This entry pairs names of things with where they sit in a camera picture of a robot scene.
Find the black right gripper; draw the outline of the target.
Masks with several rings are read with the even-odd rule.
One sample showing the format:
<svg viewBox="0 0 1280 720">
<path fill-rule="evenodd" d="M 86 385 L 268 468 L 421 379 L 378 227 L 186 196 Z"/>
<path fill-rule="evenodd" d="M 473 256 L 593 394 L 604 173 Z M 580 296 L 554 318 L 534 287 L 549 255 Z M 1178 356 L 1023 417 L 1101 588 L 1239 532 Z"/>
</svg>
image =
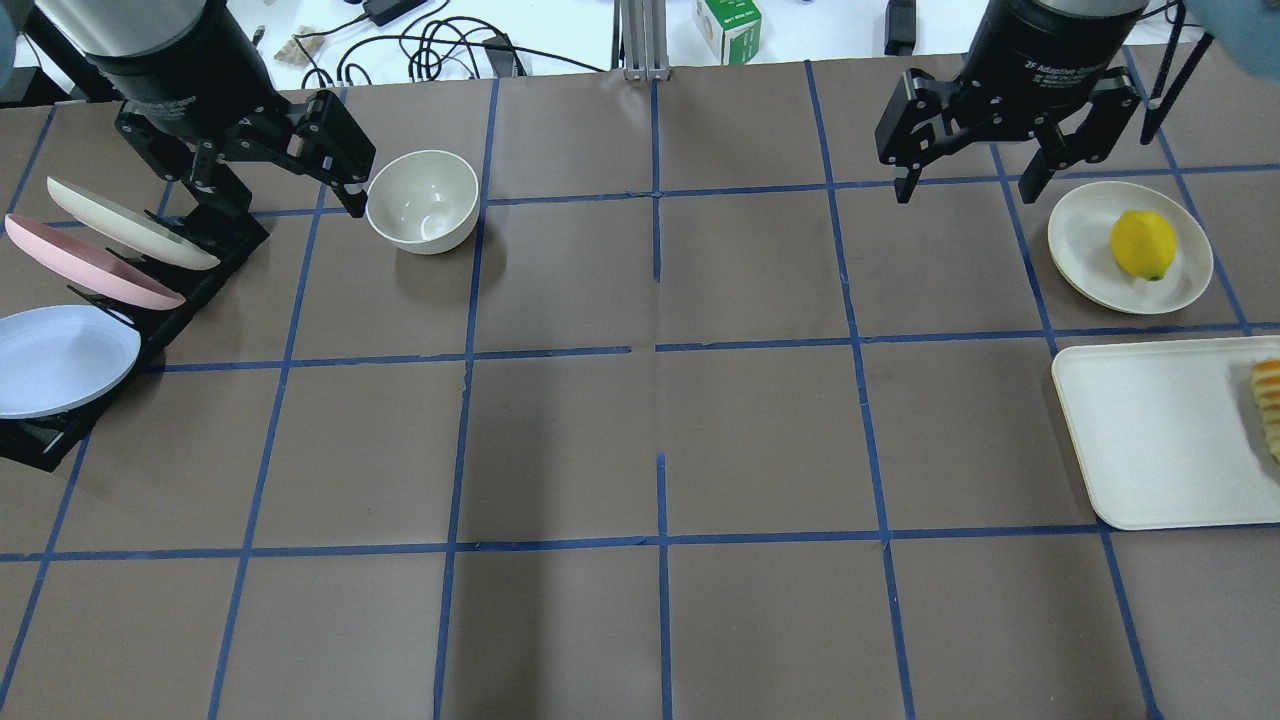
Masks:
<svg viewBox="0 0 1280 720">
<path fill-rule="evenodd" d="M 1030 122 L 1039 146 L 1018 182 L 1023 202 L 1056 173 L 1107 159 L 1140 101 L 1130 72 L 1110 69 L 1139 17 L 1138 1 L 989 1 L 955 81 L 911 68 L 893 86 L 876 152 L 893 168 L 896 201 L 910 201 L 929 164 L 992 140 L 997 126 Z M 1059 119 L 1084 102 L 1065 135 Z"/>
</svg>

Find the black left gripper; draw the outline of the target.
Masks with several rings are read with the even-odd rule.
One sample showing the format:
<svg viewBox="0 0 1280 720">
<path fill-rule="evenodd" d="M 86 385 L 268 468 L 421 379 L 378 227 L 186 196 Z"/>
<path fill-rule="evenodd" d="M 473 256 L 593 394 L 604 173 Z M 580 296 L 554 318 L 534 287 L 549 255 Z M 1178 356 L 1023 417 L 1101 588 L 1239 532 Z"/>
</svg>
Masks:
<svg viewBox="0 0 1280 720">
<path fill-rule="evenodd" d="M 333 191 L 365 217 L 376 149 L 330 90 L 289 102 L 236 20 L 128 20 L 88 60 L 123 96 L 116 132 L 195 209 L 166 227 L 215 258 L 251 255 L 269 237 L 252 193 L 219 160 L 270 163 Z"/>
</svg>

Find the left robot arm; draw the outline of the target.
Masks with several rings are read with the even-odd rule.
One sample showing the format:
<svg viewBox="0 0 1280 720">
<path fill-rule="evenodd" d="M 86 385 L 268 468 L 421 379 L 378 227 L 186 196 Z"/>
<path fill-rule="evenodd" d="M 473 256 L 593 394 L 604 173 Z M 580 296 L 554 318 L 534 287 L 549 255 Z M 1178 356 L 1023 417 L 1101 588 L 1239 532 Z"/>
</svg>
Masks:
<svg viewBox="0 0 1280 720">
<path fill-rule="evenodd" d="M 40 1 L 37 8 L 123 96 L 116 128 L 201 211 L 250 218 L 236 163 L 266 163 L 325 184 L 366 213 L 375 147 L 339 96 L 282 96 L 224 1 Z"/>
</svg>

